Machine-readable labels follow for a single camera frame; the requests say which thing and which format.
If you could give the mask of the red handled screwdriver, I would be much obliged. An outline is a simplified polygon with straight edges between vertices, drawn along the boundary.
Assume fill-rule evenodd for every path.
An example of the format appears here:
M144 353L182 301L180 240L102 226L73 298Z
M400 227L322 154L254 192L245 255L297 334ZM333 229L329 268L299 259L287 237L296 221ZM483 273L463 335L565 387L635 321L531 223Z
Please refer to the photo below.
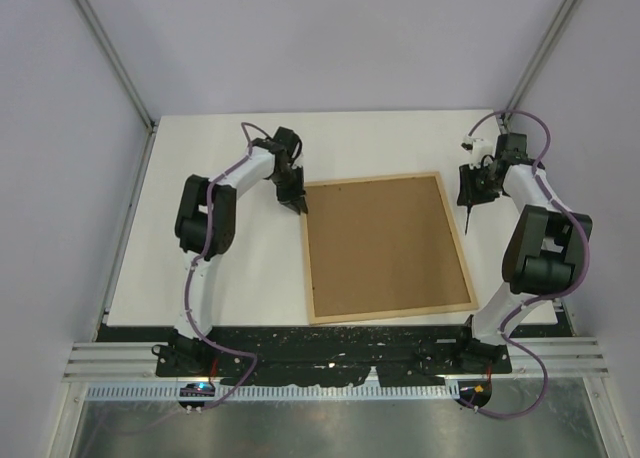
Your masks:
M464 228L464 235L465 236L467 236L467 234L469 232L469 225L470 225L470 218L471 218L472 209L473 209L473 205L468 205L466 207L466 219L465 219L465 228Z

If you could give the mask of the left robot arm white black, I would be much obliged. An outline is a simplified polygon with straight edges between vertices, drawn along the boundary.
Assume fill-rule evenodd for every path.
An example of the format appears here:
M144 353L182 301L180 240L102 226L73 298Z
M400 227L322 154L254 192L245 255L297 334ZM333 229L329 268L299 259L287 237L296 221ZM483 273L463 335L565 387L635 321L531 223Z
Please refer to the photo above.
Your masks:
M257 364L252 352L215 343L210 288L223 256L236 235L239 199L261 181L275 186L277 202L298 215L308 212L304 171L300 164L303 144L291 129L280 127L273 135L248 136L238 162L219 175L192 175L185 181L174 234L187 265L181 310L168 343L158 346L157 373L164 377L201 376L211 370L221 354Z

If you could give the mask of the wooden picture frame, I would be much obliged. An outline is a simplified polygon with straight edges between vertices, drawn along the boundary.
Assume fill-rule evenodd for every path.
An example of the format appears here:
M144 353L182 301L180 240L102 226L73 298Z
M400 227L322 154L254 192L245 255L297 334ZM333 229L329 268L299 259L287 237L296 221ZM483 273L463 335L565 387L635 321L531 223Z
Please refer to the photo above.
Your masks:
M439 173L312 182L306 201L301 229L311 324L477 309Z

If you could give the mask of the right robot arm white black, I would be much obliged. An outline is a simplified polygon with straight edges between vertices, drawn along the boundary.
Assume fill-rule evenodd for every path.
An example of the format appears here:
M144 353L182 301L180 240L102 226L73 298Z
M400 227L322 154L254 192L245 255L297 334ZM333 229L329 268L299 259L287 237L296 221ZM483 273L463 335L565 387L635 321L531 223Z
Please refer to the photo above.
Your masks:
M501 265L502 283L471 315L452 348L454 364L482 373L503 359L508 338L544 302L572 293L589 265L590 216L573 212L550 186L544 166L527 153L527 138L506 133L495 143L466 136L459 168L459 206L466 210L506 196L519 218Z

